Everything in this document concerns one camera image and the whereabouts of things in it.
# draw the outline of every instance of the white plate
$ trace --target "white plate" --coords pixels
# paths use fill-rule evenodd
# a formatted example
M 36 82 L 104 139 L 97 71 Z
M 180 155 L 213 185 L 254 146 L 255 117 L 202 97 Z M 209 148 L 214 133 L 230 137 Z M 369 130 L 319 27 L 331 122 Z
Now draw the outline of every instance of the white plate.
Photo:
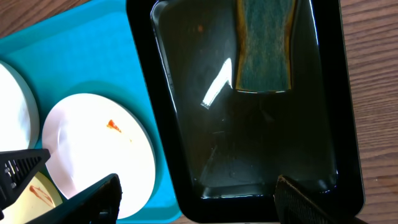
M 0 61 L 0 151 L 30 149 L 39 136 L 39 112 L 21 75 Z
M 118 218 L 135 214 L 149 200 L 155 183 L 152 144 L 117 103 L 86 93 L 66 97 L 47 116 L 42 142 L 51 153 L 47 169 L 66 198 L 116 173 L 123 192 Z

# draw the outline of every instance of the red sauce stain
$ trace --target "red sauce stain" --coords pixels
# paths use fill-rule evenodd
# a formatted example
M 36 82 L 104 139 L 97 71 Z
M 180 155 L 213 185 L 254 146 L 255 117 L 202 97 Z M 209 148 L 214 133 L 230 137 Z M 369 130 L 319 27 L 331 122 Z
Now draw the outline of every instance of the red sauce stain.
M 46 193 L 44 193 L 44 191 L 42 191 L 42 189 L 40 189 L 40 187 L 34 187 L 33 185 L 31 185 L 29 187 L 30 192 L 32 192 L 37 198 L 39 198 L 40 200 L 42 200 L 44 203 L 46 203 L 48 206 L 55 208 L 52 202 L 52 199 L 50 198 L 50 196 L 48 196 Z
M 108 122 L 108 124 L 106 126 L 108 128 L 115 129 L 115 130 L 119 131 L 120 133 L 122 133 L 122 131 L 115 125 L 115 123 L 113 122 L 112 119 Z

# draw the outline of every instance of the blue tray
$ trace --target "blue tray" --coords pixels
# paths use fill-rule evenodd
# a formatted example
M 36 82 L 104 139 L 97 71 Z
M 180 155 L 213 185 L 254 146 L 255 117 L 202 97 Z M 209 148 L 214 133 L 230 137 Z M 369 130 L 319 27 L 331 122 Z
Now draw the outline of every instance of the blue tray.
M 118 223 L 168 223 L 181 215 L 125 0 L 92 1 L 0 39 L 0 60 L 13 66 L 30 86 L 39 107 L 41 128 L 51 108 L 75 93 L 112 99 L 144 125 L 155 150 L 155 188 L 141 211 Z

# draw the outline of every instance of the brown wooden surface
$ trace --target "brown wooden surface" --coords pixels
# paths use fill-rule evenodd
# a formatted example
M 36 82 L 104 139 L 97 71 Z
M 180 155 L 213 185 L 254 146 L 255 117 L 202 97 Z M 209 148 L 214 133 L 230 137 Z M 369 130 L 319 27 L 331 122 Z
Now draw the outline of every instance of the brown wooden surface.
M 84 2 L 0 0 L 0 37 Z M 398 223 L 398 1 L 341 0 L 341 6 L 366 191 L 359 217 Z

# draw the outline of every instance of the dish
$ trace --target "dish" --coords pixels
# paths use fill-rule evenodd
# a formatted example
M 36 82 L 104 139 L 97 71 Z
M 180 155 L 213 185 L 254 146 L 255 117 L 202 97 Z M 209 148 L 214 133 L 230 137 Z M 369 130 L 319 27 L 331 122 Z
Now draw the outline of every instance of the dish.
M 43 174 L 37 173 L 17 201 L 3 211 L 1 223 L 26 223 L 61 203 L 54 185 Z
M 33 148 L 39 136 L 39 112 L 21 75 L 0 61 L 0 151 Z
M 66 97 L 47 116 L 42 142 L 51 153 L 49 174 L 66 198 L 116 173 L 123 191 L 119 219 L 149 200 L 155 182 L 152 144 L 140 122 L 119 104 L 86 93 Z

